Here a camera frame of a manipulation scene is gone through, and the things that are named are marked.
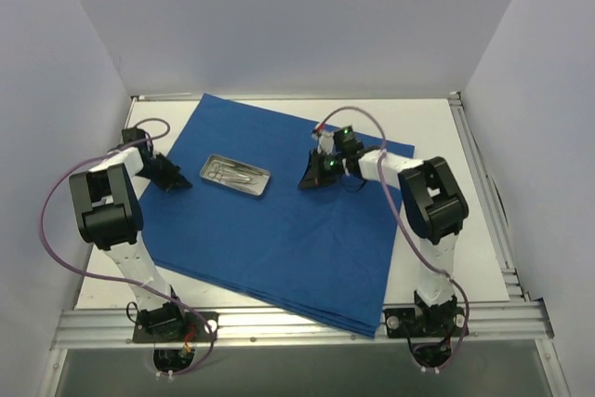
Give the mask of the aluminium front rail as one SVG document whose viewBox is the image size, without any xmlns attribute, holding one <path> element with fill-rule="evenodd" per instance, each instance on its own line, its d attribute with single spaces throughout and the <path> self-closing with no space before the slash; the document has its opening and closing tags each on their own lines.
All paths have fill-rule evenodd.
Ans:
<svg viewBox="0 0 595 397">
<path fill-rule="evenodd" d="M 217 309 L 216 346 L 312 346 L 398 343 L 380 323 L 373 338 L 363 337 L 276 308 Z M 535 340 L 554 331 L 540 302 L 476 303 L 471 306 L 467 341 Z M 180 342 L 135 343 L 132 324 L 123 310 L 66 311 L 51 347 L 54 349 L 180 348 Z"/>
</svg>

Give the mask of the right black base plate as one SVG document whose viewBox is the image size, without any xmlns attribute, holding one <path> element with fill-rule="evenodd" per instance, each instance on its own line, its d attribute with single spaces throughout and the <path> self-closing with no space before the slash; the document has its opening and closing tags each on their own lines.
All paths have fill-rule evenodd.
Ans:
<svg viewBox="0 0 595 397">
<path fill-rule="evenodd" d="M 469 330 L 464 326 L 462 308 L 422 310 L 417 306 L 387 308 L 383 311 L 389 338 L 444 338 L 464 337 Z"/>
</svg>

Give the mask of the blue surgical wrap cloth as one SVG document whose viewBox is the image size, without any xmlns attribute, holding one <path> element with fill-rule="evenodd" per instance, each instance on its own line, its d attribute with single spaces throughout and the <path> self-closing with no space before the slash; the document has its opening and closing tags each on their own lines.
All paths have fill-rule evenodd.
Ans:
<svg viewBox="0 0 595 397">
<path fill-rule="evenodd" d="M 204 95 L 169 152 L 192 188 L 140 197 L 142 239 L 160 267 L 372 337 L 380 322 L 396 236 L 377 182 L 298 188 L 314 123 Z M 252 197 L 205 182 L 211 154 L 268 170 Z"/>
</svg>

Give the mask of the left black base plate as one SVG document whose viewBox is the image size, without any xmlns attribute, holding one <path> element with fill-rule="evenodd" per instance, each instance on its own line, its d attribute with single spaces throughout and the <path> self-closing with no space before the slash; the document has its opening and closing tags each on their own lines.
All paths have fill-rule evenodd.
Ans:
<svg viewBox="0 0 595 397">
<path fill-rule="evenodd" d="M 132 342 L 137 344 L 208 342 L 211 339 L 207 326 L 195 314 L 170 312 L 165 308 L 141 311 L 132 336 Z"/>
</svg>

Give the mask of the steel instrument tray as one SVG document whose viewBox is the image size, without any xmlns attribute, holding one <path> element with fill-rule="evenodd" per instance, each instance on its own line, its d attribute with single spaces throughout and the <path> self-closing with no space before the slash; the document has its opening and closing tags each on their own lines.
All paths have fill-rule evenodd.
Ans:
<svg viewBox="0 0 595 397">
<path fill-rule="evenodd" d="M 209 170 L 209 167 L 215 162 L 221 162 L 221 163 L 226 163 L 226 164 L 230 164 L 230 165 L 242 165 L 242 166 L 245 166 L 246 168 L 253 169 L 260 174 L 260 176 L 258 177 L 258 183 L 256 185 L 252 185 L 252 186 L 247 186 L 247 185 L 232 186 L 232 185 L 222 185 L 222 184 L 218 184 L 214 181 L 211 181 L 206 178 L 206 173 Z M 205 164 L 201 168 L 200 177 L 205 182 L 210 182 L 211 184 L 217 185 L 219 187 L 222 187 L 222 188 L 234 191 L 234 192 L 247 194 L 252 197 L 260 197 L 264 194 L 264 192 L 266 191 L 266 189 L 268 187 L 268 184 L 271 180 L 271 173 L 268 170 L 260 168 L 260 167 L 256 167 L 256 166 L 249 165 L 249 164 L 246 164 L 243 162 L 239 162 L 239 161 L 233 160 L 231 158 L 224 157 L 222 155 L 211 154 L 206 159 Z"/>
</svg>

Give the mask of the aluminium right rail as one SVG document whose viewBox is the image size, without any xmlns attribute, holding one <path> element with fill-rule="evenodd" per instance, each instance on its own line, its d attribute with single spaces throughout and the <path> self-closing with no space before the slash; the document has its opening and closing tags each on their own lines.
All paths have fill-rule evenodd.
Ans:
<svg viewBox="0 0 595 397">
<path fill-rule="evenodd" d="M 530 296 L 523 289 L 516 269 L 507 216 L 494 180 L 470 130 L 461 92 L 451 92 L 448 103 L 509 297 L 512 300 L 529 301 Z"/>
</svg>

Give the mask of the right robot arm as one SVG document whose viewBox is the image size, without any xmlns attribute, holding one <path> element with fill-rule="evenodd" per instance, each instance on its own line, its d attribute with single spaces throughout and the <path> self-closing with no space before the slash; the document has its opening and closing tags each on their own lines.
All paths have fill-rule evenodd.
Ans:
<svg viewBox="0 0 595 397">
<path fill-rule="evenodd" d="M 400 191 L 410 229 L 419 244 L 411 243 L 422 270 L 414 292 L 413 323 L 431 335 L 448 319 L 462 318 L 454 280 L 455 247 L 469 206 L 455 176 L 442 157 L 407 158 L 381 146 L 366 147 L 351 126 L 335 131 L 316 127 L 317 147 L 309 152 L 301 190 L 331 186 L 344 177 L 378 182 L 383 191 Z"/>
</svg>

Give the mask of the aluminium back rail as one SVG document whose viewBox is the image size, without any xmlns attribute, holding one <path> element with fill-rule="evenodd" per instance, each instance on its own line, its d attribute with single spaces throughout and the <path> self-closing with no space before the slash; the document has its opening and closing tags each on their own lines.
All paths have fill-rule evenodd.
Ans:
<svg viewBox="0 0 595 397">
<path fill-rule="evenodd" d="M 162 93 L 162 94 L 137 94 L 132 95 L 131 99 L 136 101 L 195 101 L 202 98 L 203 93 L 179 92 L 179 93 Z M 212 96 L 239 100 L 376 100 L 376 99 L 446 99 L 461 101 L 462 93 L 460 91 L 453 91 L 445 95 L 398 95 L 398 94 L 373 94 L 373 93 L 331 93 L 331 94 L 315 94 L 315 93 L 256 93 L 256 94 L 238 94 L 238 93 L 212 93 Z"/>
</svg>

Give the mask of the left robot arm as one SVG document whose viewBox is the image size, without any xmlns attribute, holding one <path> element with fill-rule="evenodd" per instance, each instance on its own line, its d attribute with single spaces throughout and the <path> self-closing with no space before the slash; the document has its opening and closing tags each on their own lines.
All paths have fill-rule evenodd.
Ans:
<svg viewBox="0 0 595 397">
<path fill-rule="evenodd" d="M 83 239 L 103 251 L 130 285 L 136 324 L 149 337 L 174 341 L 185 335 L 188 318 L 142 241 L 144 220 L 132 184 L 135 176 L 164 192 L 192 187 L 164 155 L 148 148 L 118 149 L 87 172 L 69 177 L 74 214 Z"/>
</svg>

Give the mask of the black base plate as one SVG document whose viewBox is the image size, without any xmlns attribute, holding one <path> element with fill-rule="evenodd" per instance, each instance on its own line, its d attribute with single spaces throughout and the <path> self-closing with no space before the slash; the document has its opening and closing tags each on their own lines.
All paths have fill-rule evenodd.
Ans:
<svg viewBox="0 0 595 397">
<path fill-rule="evenodd" d="M 132 342 L 137 344 L 208 342 L 211 339 L 207 326 L 195 314 L 170 312 L 165 308 L 141 311 L 132 336 Z"/>
<path fill-rule="evenodd" d="M 383 311 L 389 338 L 444 338 L 464 337 L 469 330 L 464 326 L 462 308 L 422 310 L 417 306 L 387 308 Z"/>
</svg>

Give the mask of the aluminium rail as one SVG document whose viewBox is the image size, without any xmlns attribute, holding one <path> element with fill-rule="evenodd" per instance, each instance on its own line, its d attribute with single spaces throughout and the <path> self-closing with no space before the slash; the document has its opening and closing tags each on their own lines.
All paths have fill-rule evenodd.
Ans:
<svg viewBox="0 0 595 397">
<path fill-rule="evenodd" d="M 529 301 L 530 296 L 523 289 L 516 269 L 507 216 L 494 180 L 470 130 L 461 92 L 451 92 L 448 103 L 509 297 L 512 300 Z"/>
<path fill-rule="evenodd" d="M 162 94 L 137 94 L 132 95 L 131 99 L 136 101 L 195 101 L 202 98 L 203 93 L 179 92 L 179 93 L 162 93 Z M 256 94 L 238 94 L 238 93 L 212 93 L 212 96 L 239 100 L 376 100 L 376 99 L 446 99 L 461 101 L 462 93 L 460 91 L 453 91 L 445 95 L 398 95 L 398 94 L 373 94 L 373 93 L 331 93 L 331 94 L 315 94 L 315 93 L 256 93 Z"/>
<path fill-rule="evenodd" d="M 373 338 L 363 337 L 276 308 L 217 309 L 216 346 L 312 346 L 398 343 L 380 323 Z M 540 302 L 476 303 L 471 306 L 467 341 L 535 340 L 554 331 Z M 132 324 L 123 310 L 66 311 L 51 347 L 54 349 L 180 348 L 180 342 L 135 343 Z"/>
</svg>

